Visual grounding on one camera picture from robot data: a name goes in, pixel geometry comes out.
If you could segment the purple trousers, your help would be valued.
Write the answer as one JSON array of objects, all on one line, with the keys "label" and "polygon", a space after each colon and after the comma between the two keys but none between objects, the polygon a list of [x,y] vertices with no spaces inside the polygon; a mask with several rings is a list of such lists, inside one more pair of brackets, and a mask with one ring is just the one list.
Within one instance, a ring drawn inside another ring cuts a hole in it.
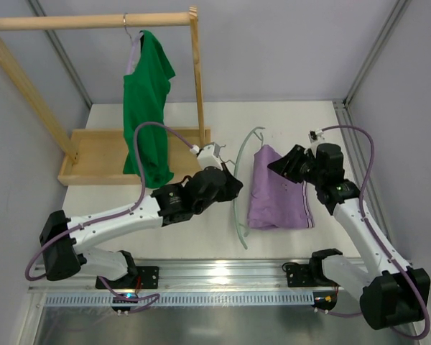
[{"label": "purple trousers", "polygon": [[265,144],[254,154],[247,224],[251,229],[310,229],[315,225],[307,184],[293,183],[268,168],[281,157]]}]

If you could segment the mint green clothes hanger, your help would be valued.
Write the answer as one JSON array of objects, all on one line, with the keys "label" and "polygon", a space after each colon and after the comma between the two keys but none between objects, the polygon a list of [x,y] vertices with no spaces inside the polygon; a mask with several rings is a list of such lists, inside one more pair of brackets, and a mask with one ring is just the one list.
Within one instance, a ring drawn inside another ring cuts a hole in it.
[{"label": "mint green clothes hanger", "polygon": [[246,145],[248,144],[249,140],[255,136],[259,142],[260,142],[260,146],[262,147],[264,145],[264,135],[263,135],[263,131],[266,128],[264,126],[256,126],[254,127],[245,137],[243,142],[241,143],[237,155],[236,155],[236,159],[233,160],[228,160],[228,162],[230,162],[233,166],[233,179],[236,181],[233,189],[237,192],[236,196],[234,197],[234,199],[231,201],[231,205],[232,205],[232,211],[233,211],[233,225],[235,227],[236,230],[236,235],[238,237],[238,240],[241,244],[241,246],[244,248],[244,250],[247,250],[248,244],[246,243],[246,237],[250,234],[251,229],[246,225],[243,224],[240,221],[239,218],[239,214],[238,214],[238,201],[237,198],[239,197],[239,193],[241,192],[241,189],[243,188],[243,183],[239,180],[238,178],[238,174],[239,174],[239,170],[240,170],[240,166],[241,166],[241,158],[243,156],[244,150]]}]

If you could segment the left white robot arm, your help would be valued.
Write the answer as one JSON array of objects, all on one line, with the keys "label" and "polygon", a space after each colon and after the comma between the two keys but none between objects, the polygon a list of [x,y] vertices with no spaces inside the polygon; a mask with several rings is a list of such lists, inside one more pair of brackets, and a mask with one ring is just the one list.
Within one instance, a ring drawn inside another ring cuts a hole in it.
[{"label": "left white robot arm", "polygon": [[233,201],[243,186],[226,167],[207,167],[154,190],[138,203],[72,218],[62,210],[55,211],[40,234],[45,278],[65,280],[81,272],[109,282],[132,279],[137,275],[132,255],[99,249],[99,244],[135,231],[189,221],[214,203]]}]

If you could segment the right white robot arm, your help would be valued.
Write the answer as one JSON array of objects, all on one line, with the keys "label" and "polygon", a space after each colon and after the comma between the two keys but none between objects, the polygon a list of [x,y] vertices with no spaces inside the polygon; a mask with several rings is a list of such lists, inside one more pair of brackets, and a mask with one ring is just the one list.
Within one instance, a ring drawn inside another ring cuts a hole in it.
[{"label": "right white robot arm", "polygon": [[367,324],[375,330],[424,321],[430,329],[427,300],[430,277],[405,260],[374,223],[355,183],[346,179],[340,146],[324,143],[309,149],[295,145],[268,168],[294,183],[315,187],[318,200],[344,228],[361,255],[365,269],[342,254],[320,256],[325,279],[354,297]]}]

